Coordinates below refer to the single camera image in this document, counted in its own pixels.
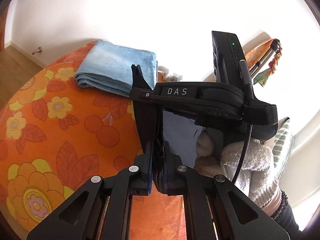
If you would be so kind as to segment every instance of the orange tablecloth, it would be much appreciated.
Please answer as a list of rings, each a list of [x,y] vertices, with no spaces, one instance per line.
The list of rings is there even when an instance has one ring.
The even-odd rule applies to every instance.
[[[93,175],[109,177],[142,154],[128,98],[79,88],[93,43],[53,62],[0,111],[0,210],[25,238]],[[131,239],[186,238],[182,197],[135,196]]]

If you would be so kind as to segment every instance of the folded denim fabric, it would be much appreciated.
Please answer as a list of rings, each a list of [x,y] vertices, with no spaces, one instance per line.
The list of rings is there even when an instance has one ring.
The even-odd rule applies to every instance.
[[[78,86],[95,87],[129,97],[132,89],[131,65],[140,65],[144,79],[153,89],[157,82],[156,54],[98,40],[78,68]]]

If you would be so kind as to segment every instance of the green and white striped pillow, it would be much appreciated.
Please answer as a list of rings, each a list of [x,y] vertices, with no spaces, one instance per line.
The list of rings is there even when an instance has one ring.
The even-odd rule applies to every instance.
[[[287,165],[293,146],[293,135],[290,129],[290,119],[288,118],[278,129],[274,137],[274,147],[272,149],[273,161],[276,169],[276,176],[279,179]]]

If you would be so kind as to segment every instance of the screw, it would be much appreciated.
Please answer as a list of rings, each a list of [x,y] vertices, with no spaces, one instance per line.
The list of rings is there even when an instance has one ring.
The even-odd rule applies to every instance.
[[[138,166],[130,166],[129,167],[129,171],[131,171],[131,172],[136,172],[136,171],[138,171],[139,170],[139,167]]]
[[[184,165],[180,165],[180,166],[178,167],[178,171],[184,172],[184,171],[186,171],[186,170],[187,170],[187,167],[184,166]]]
[[[224,182],[226,180],[226,177],[223,175],[217,175],[216,176],[216,181],[217,182]]]
[[[98,175],[95,175],[95,176],[93,176],[93,177],[91,178],[91,182],[93,182],[93,183],[97,183],[97,182],[99,182],[100,180],[101,180],[101,177],[98,176]]]

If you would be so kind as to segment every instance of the gloved hand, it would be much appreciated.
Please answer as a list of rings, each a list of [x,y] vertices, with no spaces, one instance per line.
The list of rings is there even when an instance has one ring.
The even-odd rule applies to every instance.
[[[211,138],[203,130],[196,144],[197,158],[194,169],[208,177],[222,174],[231,181],[238,166],[243,144],[242,141],[227,145],[219,160],[213,155],[214,144]],[[236,186],[260,208],[279,196],[279,182],[274,173],[272,151],[260,144],[257,139],[250,140]]]

